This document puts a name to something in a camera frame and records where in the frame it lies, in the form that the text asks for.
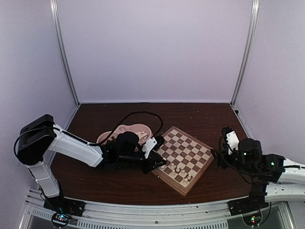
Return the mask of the wooden chess board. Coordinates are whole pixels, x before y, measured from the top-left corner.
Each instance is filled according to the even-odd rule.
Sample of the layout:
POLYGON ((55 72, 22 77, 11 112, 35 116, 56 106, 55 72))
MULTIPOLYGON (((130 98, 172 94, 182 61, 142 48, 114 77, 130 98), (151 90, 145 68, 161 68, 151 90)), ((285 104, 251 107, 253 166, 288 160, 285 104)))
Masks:
POLYGON ((212 148, 176 126, 168 129, 163 137, 165 142, 157 153, 166 159, 167 163, 164 169, 159 167, 152 172, 181 195, 186 196, 212 163, 212 148), (174 163, 174 168, 170 168, 171 163, 174 163), (177 167, 180 168, 180 172, 172 177, 171 171, 177 167), (182 170, 185 170, 184 176, 181 175, 182 170), (189 175, 192 179, 185 185, 183 180, 188 179, 189 175))

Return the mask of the pink double bowl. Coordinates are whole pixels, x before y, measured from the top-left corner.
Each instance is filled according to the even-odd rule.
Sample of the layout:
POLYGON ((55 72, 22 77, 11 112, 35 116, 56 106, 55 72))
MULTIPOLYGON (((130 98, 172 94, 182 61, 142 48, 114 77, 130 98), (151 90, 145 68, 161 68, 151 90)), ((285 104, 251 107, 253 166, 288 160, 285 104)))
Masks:
POLYGON ((146 126, 144 124, 119 125, 115 129, 115 131, 110 135, 110 137, 103 143, 103 145, 105 145, 106 143, 110 142, 111 140, 117 139, 118 135, 124 134, 125 132, 128 133, 128 136, 129 135, 134 136, 134 135, 136 135, 135 133, 139 132, 139 131, 145 131, 145 132, 149 133, 149 137, 147 138, 147 140, 152 138, 152 136, 153 136, 152 130, 148 126, 146 126))

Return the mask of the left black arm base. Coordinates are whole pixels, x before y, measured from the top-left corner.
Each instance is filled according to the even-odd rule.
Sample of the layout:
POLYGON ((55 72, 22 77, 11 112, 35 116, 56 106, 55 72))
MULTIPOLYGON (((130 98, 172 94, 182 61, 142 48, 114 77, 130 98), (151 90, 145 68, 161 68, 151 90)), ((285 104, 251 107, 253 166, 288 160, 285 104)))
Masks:
POLYGON ((72 222, 73 217, 81 217, 85 209, 83 201, 64 199, 62 203, 55 203, 45 200, 43 207, 53 210, 51 223, 58 228, 66 227, 72 222))

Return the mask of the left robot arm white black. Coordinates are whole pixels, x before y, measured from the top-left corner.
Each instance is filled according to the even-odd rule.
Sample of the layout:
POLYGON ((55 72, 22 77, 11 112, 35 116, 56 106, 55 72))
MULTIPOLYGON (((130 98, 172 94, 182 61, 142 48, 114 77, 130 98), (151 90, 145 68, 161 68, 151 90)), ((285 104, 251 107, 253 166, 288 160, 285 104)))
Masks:
POLYGON ((45 114, 21 129, 13 152, 31 172, 45 198, 50 198, 50 204, 58 212, 64 212, 68 200, 62 196, 44 154, 60 153, 101 170, 136 164, 148 174, 166 164, 166 159, 157 153, 164 138, 158 132, 153 134, 147 126, 143 130, 142 127, 142 124, 125 126, 120 121, 102 141, 93 143, 63 129, 55 124, 52 115, 45 114))

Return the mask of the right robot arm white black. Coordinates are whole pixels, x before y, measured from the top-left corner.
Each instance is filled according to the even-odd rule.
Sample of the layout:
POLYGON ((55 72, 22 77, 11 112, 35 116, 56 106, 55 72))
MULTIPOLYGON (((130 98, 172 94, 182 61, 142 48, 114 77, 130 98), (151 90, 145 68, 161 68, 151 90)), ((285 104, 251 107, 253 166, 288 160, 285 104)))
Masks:
POLYGON ((217 165, 249 176, 248 197, 230 201, 232 211, 257 210, 277 201, 305 199, 305 166, 276 154, 264 155, 258 140, 219 139, 218 149, 211 149, 217 165))

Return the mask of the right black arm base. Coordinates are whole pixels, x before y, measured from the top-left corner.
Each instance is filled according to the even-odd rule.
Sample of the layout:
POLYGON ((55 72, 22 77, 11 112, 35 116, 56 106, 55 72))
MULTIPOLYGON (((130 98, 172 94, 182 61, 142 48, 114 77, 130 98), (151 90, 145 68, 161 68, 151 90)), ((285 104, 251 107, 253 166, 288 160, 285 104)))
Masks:
POLYGON ((263 198, 241 198, 228 202, 231 216, 241 215, 245 225, 258 227, 263 222, 262 209, 269 207, 263 198))

